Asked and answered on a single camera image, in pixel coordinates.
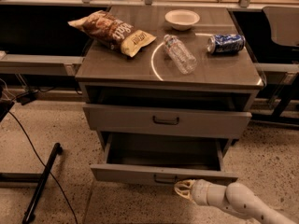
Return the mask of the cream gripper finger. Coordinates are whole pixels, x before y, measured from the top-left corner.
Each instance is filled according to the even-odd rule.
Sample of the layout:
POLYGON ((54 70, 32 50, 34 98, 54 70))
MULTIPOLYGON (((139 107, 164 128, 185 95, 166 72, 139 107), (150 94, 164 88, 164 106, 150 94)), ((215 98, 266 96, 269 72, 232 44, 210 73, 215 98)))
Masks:
POLYGON ((195 183, 194 179, 178 181, 174 185, 174 191, 180 197, 191 201, 192 200, 192 186, 194 185, 194 183, 195 183))

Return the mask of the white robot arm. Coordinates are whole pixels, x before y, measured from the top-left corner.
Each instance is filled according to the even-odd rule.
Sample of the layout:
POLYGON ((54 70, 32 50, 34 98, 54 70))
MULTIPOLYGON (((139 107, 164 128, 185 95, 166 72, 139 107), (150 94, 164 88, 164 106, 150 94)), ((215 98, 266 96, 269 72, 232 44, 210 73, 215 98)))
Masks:
POLYGON ((204 179, 188 179, 177 182, 174 190, 192 203, 217 207, 234 217, 254 218, 261 224, 296 224, 270 208, 248 187, 238 182, 223 186, 204 179))

